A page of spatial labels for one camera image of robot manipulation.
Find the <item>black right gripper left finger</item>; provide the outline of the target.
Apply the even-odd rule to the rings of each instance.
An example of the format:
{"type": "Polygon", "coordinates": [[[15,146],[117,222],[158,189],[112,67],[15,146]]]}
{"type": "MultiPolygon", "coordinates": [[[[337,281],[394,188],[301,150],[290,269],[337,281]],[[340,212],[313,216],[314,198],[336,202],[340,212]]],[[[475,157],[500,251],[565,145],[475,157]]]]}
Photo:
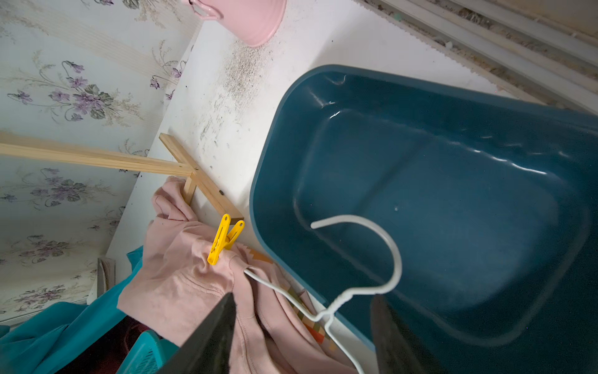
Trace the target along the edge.
{"type": "Polygon", "coordinates": [[[158,374],[229,373],[236,303],[227,293],[158,374]]]}

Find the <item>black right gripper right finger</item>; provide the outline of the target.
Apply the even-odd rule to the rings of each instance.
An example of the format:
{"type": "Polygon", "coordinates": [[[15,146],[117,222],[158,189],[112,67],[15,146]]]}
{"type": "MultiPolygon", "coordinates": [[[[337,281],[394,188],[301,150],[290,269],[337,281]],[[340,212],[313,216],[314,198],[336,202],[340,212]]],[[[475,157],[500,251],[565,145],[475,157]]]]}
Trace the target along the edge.
{"type": "Polygon", "coordinates": [[[379,373],[448,373],[382,295],[372,298],[370,322],[379,373]]]}

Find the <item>pink t-shirt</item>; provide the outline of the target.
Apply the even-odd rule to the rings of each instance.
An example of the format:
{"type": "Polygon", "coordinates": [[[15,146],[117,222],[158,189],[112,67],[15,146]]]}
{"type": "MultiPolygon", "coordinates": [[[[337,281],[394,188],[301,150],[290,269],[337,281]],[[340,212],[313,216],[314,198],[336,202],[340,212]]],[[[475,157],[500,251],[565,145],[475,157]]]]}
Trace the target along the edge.
{"type": "Polygon", "coordinates": [[[310,309],[280,267],[242,243],[208,255],[216,230],[185,202],[182,179],[170,177],[154,194],[156,217],[143,246],[141,268],[124,288],[118,308],[173,344],[183,345],[226,294],[236,304],[230,352],[233,373],[353,373],[353,363],[284,297],[310,309]]]}

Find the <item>yellow clothespin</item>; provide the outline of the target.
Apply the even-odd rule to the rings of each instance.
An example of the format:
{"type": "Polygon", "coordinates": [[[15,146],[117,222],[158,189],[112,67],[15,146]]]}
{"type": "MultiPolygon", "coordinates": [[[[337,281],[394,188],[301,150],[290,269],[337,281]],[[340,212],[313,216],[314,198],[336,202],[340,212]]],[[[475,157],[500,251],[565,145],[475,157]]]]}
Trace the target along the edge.
{"type": "Polygon", "coordinates": [[[232,218],[229,214],[225,214],[221,218],[220,225],[216,231],[216,237],[213,240],[210,253],[207,257],[209,265],[217,265],[221,253],[226,250],[231,250],[233,244],[244,230],[245,222],[243,220],[237,221],[231,226],[232,218]]]}

